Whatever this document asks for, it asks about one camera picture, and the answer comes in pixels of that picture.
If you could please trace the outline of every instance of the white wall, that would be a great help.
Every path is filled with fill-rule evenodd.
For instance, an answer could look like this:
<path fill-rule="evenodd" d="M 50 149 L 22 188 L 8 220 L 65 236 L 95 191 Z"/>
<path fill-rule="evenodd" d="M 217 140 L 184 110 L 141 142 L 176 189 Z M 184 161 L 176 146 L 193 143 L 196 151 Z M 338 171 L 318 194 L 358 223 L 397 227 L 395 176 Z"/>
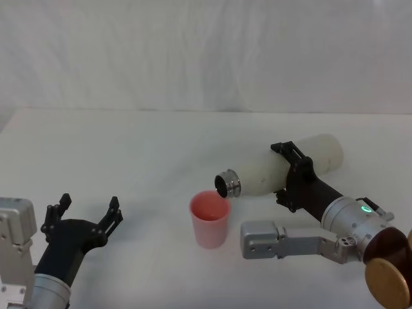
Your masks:
<path fill-rule="evenodd" d="M 0 104 L 412 113 L 412 1 L 2 0 Z"/>

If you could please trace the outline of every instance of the white tabletop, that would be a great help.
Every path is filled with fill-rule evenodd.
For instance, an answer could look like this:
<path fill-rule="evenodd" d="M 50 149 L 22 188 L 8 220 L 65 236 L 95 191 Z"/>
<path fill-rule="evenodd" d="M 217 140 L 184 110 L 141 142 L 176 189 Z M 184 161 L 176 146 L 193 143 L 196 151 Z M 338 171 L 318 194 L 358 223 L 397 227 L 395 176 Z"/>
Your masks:
<path fill-rule="evenodd" d="M 273 196 L 232 201 L 230 232 L 216 250 L 197 246 L 188 203 L 213 189 L 214 176 L 271 143 L 332 133 L 343 166 L 322 179 L 355 198 L 368 196 L 411 218 L 412 116 L 259 113 L 164 113 L 23 109 L 0 134 L 0 195 L 29 198 L 38 227 L 61 194 L 64 218 L 97 222 L 113 195 L 124 221 L 104 248 L 91 251 L 72 286 L 71 308 L 379 308 L 364 265 L 320 256 L 244 260 L 239 226 L 275 220 L 315 227 Z M 46 248 L 38 232 L 38 262 Z"/>

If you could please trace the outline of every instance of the pink cup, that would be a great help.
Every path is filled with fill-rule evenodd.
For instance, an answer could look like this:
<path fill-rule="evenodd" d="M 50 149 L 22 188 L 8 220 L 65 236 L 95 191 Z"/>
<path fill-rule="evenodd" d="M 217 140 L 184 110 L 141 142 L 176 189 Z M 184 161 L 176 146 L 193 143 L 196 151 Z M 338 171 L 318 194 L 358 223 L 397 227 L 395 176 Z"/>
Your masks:
<path fill-rule="evenodd" d="M 193 196 L 190 210 L 194 235 L 199 246 L 220 247 L 226 239 L 230 203 L 216 191 L 203 191 Z"/>

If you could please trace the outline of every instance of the white bottle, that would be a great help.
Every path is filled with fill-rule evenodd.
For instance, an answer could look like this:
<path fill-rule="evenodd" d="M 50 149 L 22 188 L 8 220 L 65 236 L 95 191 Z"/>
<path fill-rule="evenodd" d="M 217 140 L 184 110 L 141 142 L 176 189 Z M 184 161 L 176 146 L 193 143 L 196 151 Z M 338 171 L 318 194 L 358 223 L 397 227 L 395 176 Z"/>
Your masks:
<path fill-rule="evenodd" d="M 305 156 L 314 161 L 317 175 L 342 165 L 343 150 L 330 134 L 315 135 L 295 143 Z M 283 156 L 268 150 L 215 177 L 214 185 L 223 198 L 266 195 L 285 188 L 290 164 Z"/>

